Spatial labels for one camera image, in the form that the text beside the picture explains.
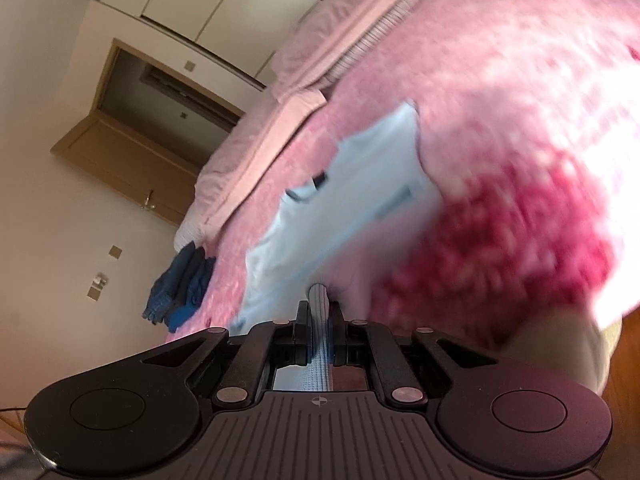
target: wooden floor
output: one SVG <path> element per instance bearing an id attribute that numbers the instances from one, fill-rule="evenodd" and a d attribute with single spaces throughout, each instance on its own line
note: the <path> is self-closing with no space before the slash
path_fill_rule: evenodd
<path id="1" fill-rule="evenodd" d="M 640 309 L 627 316 L 603 396 L 613 436 L 598 464 L 605 480 L 640 479 Z"/>

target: pink bed sheet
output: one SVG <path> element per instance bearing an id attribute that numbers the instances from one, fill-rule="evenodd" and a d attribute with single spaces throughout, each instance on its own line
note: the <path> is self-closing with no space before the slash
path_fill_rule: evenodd
<path id="1" fill-rule="evenodd" d="M 420 113 L 421 161 L 446 197 L 463 196 L 470 176 L 513 152 L 543 166 L 561 150 L 589 171 L 606 196 L 601 228 L 616 252 L 593 301 L 606 326 L 640 300 L 638 52 L 640 0 L 424 1 L 336 85 L 222 235 L 207 241 L 217 267 L 203 305 L 175 337 L 228 324 L 244 293 L 245 254 L 284 190 L 326 168 L 338 141 L 407 99 Z M 268 94 L 264 101 L 256 124 L 277 107 Z M 421 316 L 416 324 L 430 319 L 428 308 Z"/>

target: beige pants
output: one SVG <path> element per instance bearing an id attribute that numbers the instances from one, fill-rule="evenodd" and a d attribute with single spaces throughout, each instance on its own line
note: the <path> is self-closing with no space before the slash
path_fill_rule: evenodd
<path id="1" fill-rule="evenodd" d="M 501 354 L 556 372 L 601 395 L 622 322 L 602 332 L 582 316 L 556 311 L 525 325 Z"/>

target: fluffy pink blanket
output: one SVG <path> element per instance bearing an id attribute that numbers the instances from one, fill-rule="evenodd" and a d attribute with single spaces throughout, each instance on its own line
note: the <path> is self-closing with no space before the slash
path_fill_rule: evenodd
<path id="1" fill-rule="evenodd" d="M 423 1 L 235 211 L 209 247 L 218 264 L 204 304 L 175 336 L 229 322 L 245 254 L 284 190 L 407 99 L 447 208 L 375 288 L 371 317 L 491 348 L 550 304 L 606 326 L 640 301 L 639 52 L 640 0 Z"/>

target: door handle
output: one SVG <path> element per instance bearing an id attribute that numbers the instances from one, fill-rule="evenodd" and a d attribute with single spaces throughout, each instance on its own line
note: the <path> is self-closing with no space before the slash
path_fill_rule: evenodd
<path id="1" fill-rule="evenodd" d="M 154 190 L 152 189 L 151 191 L 149 191 L 149 194 L 146 196 L 146 199 L 143 205 L 140 206 L 142 209 L 145 209 L 147 211 L 153 211 L 156 208 L 156 206 L 151 203 L 151 198 L 153 195 L 154 195 Z"/>

